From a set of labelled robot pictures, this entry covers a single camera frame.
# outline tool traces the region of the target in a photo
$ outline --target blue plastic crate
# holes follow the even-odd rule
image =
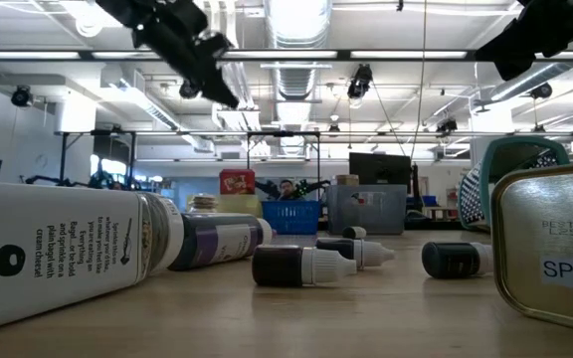
[[[279,235],[315,235],[319,202],[263,202],[263,217]]]

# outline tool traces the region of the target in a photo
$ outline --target white wall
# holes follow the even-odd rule
[[[447,204],[446,190],[457,188],[461,174],[470,166],[465,163],[439,163],[419,166],[419,176],[428,177],[429,193],[423,195],[437,196],[440,205]],[[137,162],[135,172],[140,175],[163,177],[217,177],[223,169],[246,169],[244,162]],[[316,177],[315,162],[282,164],[282,163],[252,163],[252,169],[257,177],[292,178]],[[333,175],[348,173],[348,162],[322,162],[320,165],[322,179],[330,179]]]
[[[36,108],[21,109],[0,93],[0,181],[19,183],[20,175],[59,177],[61,137],[54,134],[56,117]],[[69,150],[66,177],[87,182],[93,142],[83,137]]]

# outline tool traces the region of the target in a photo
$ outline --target spice tin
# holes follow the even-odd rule
[[[573,165],[515,172],[491,200],[496,286],[514,309],[573,327]]]

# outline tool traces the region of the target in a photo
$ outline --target computer monitor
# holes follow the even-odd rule
[[[350,174],[359,176],[359,184],[399,184],[410,190],[410,157],[349,153],[348,166]]]

